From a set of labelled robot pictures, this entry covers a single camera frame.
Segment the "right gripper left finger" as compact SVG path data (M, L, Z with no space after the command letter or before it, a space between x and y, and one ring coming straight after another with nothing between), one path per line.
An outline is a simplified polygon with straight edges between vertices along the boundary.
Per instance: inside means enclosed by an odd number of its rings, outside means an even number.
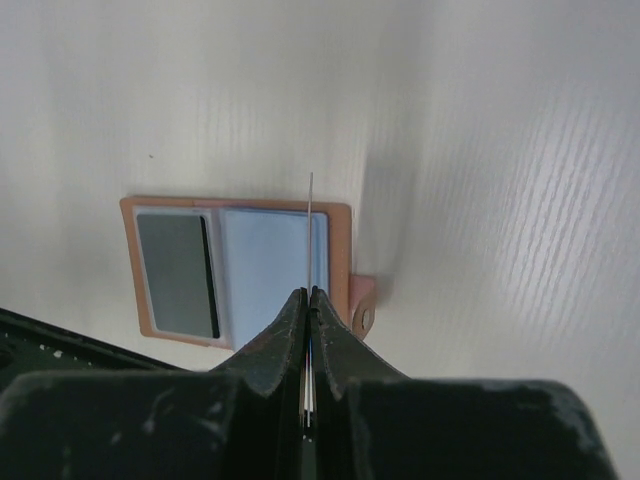
M307 294L210 371L57 370L1 387L5 479L297 479Z

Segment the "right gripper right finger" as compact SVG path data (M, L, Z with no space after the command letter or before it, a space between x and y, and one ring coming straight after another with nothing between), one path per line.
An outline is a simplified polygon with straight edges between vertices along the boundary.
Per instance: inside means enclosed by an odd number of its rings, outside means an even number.
M555 381L412 379L311 296L322 479L613 479L589 409Z

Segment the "brown leather card holder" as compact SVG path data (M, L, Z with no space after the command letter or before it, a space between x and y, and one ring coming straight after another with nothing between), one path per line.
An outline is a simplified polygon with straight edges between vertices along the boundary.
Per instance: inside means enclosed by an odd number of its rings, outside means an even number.
M292 290L307 288L307 201L125 197L120 201L143 336L238 350L278 314ZM218 339L161 332L153 323L136 216L200 214L207 220L220 326ZM312 202L313 287L363 339L375 318L376 285L351 271L352 212Z

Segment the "black credit card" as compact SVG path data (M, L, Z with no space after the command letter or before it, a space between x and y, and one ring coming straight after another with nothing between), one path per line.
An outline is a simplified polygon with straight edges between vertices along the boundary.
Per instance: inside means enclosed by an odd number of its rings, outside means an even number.
M136 220L156 329L218 339L220 326L205 217L140 213Z
M307 305L311 305L311 296L313 289L313 181L314 174L309 175L309 188L307 200ZM312 343L310 339L306 340L306 360L305 360L305 427L311 428L311 416L314 406L313 398L313 373L312 373Z

